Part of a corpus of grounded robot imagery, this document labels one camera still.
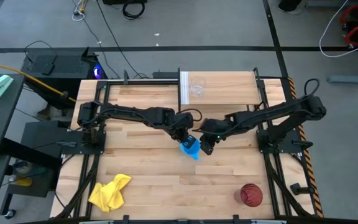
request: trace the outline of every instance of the blue light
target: blue light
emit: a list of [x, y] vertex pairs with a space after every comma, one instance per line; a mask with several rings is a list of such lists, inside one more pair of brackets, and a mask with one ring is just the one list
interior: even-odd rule
[[96, 78], [96, 79], [102, 79], [102, 66], [100, 66], [99, 63], [97, 63], [94, 68], [93, 68], [93, 76]]

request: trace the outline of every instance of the red cup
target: red cup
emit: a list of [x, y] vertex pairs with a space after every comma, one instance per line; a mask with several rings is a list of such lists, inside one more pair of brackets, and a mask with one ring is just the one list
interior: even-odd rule
[[263, 193], [255, 184], [245, 184], [240, 190], [234, 192], [234, 199], [241, 205], [257, 207], [262, 203]]

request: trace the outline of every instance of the blue funnel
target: blue funnel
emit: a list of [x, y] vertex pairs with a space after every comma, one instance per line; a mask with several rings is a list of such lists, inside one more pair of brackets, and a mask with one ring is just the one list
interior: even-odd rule
[[198, 160], [198, 151], [200, 151], [200, 141], [198, 139], [195, 139], [195, 142], [188, 147], [188, 142], [184, 142], [180, 144], [181, 151], [191, 156], [193, 159]]

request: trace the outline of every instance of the orange and black safety tape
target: orange and black safety tape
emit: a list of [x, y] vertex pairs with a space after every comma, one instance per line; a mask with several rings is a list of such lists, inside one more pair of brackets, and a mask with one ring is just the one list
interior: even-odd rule
[[[292, 98], [295, 99], [296, 98], [295, 85], [293, 84], [292, 78], [288, 78], [288, 81], [290, 83], [290, 89], [291, 89]], [[300, 133], [300, 136], [301, 136], [301, 140], [305, 141], [306, 136], [305, 136], [305, 131], [303, 130], [303, 126], [299, 125], [298, 129], [299, 129], [299, 133]], [[316, 179], [314, 178], [313, 169], [312, 169], [312, 166], [311, 166], [311, 159], [310, 159], [309, 150], [305, 149], [303, 151], [303, 154], [305, 155], [306, 168], [308, 169], [307, 172], [308, 172], [308, 175], [309, 175], [310, 185], [312, 186], [312, 188], [314, 188], [314, 194], [313, 194], [314, 207], [316, 208], [317, 215], [319, 217], [323, 218], [323, 209], [321, 208], [320, 198], [318, 197]]]

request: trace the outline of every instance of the white cable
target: white cable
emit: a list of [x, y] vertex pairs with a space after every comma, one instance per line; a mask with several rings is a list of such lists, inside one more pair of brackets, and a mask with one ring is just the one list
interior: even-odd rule
[[[85, 19], [85, 14], [83, 14], [80, 10], [78, 10], [78, 6], [80, 5], [80, 3], [82, 2], [82, 0], [80, 0], [77, 5], [74, 7], [73, 10], [73, 15], [71, 17], [72, 20], [74, 21], [82, 21], [83, 19]], [[81, 19], [74, 19], [75, 13], [78, 13], [80, 16], [82, 16]]]
[[334, 18], [336, 17], [336, 15], [338, 15], [338, 13], [343, 9], [343, 7], [346, 5], [346, 3], [347, 3], [348, 1], [349, 1], [349, 0], [346, 0], [345, 3], [342, 5], [342, 7], [341, 7], [341, 8], [335, 13], [335, 15], [331, 18], [331, 20], [328, 22], [328, 25], [327, 25], [327, 27], [326, 27], [326, 30], [324, 30], [324, 33], [323, 33], [323, 35], [322, 35], [321, 38], [320, 38], [320, 41], [319, 41], [320, 51], [321, 51], [321, 53], [322, 53], [324, 56], [326, 56], [326, 57], [329, 57], [329, 58], [342, 57], [342, 56], [348, 55], [348, 54], [353, 53], [353, 52], [355, 52], [355, 51], [358, 50], [358, 49], [354, 49], [354, 50], [352, 50], [352, 51], [350, 51], [350, 52], [346, 52], [346, 53], [341, 54], [341, 55], [326, 55], [326, 54], [323, 52], [323, 49], [321, 48], [321, 41], [323, 40], [323, 37], [326, 35], [329, 25], [331, 25], [331, 23], [332, 23], [332, 21], [334, 20]]

